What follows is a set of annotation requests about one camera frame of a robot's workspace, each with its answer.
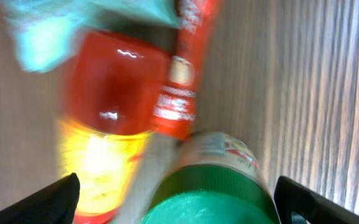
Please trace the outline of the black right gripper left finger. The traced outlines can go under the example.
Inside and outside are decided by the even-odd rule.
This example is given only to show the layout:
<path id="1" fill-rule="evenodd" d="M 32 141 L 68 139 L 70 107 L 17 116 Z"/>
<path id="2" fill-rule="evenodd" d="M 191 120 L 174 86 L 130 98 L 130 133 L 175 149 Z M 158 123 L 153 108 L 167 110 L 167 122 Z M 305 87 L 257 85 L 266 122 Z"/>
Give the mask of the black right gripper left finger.
<path id="1" fill-rule="evenodd" d="M 80 181 L 72 173 L 0 211 L 0 224 L 72 224 Z"/>

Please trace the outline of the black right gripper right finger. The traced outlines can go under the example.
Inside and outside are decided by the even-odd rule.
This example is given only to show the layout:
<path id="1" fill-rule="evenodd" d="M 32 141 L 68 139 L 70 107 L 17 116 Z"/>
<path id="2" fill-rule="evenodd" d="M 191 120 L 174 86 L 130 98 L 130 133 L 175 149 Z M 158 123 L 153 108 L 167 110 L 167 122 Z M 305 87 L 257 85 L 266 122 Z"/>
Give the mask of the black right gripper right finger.
<path id="1" fill-rule="evenodd" d="M 274 191 L 282 224 L 359 224 L 359 216 L 292 179 L 280 176 Z"/>

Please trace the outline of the green lidded round jar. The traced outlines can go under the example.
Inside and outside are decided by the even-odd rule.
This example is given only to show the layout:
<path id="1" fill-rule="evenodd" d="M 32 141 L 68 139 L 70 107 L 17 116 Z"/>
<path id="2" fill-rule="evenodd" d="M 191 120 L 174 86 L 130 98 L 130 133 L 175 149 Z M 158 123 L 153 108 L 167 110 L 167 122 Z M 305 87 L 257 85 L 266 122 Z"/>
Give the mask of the green lidded round jar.
<path id="1" fill-rule="evenodd" d="M 222 132 L 194 134 L 145 196 L 116 223 L 279 223 L 254 152 Z"/>

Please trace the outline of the red yellow green-capped bottle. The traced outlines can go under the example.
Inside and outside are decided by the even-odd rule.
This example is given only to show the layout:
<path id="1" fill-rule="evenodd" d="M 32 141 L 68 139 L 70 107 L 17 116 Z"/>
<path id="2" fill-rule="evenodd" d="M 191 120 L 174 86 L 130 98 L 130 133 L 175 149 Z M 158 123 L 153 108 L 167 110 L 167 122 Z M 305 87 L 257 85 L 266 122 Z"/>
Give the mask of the red yellow green-capped bottle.
<path id="1" fill-rule="evenodd" d="M 116 218 L 154 130 L 170 56 L 107 31 L 86 34 L 64 87 L 59 172 L 76 173 L 75 223 Z"/>

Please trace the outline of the red snack stick packet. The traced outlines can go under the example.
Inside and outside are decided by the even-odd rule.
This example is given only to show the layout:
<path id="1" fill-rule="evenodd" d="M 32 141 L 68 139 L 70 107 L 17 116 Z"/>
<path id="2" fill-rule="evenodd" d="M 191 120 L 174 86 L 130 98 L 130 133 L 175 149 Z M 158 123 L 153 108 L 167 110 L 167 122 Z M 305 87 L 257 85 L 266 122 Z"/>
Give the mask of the red snack stick packet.
<path id="1" fill-rule="evenodd" d="M 156 132 L 184 140 L 196 115 L 196 95 L 220 0 L 179 2 L 180 29 L 166 84 L 154 109 Z"/>

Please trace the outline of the pale green plastic pouch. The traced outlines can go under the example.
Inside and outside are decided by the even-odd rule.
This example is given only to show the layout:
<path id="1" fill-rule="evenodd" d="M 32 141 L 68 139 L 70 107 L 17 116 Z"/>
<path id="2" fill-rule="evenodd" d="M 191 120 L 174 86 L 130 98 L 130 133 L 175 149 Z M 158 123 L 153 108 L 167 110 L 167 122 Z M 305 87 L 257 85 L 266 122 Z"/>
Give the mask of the pale green plastic pouch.
<path id="1" fill-rule="evenodd" d="M 0 0 L 21 69 L 45 73 L 71 58 L 85 29 L 133 22 L 178 28 L 173 0 Z"/>

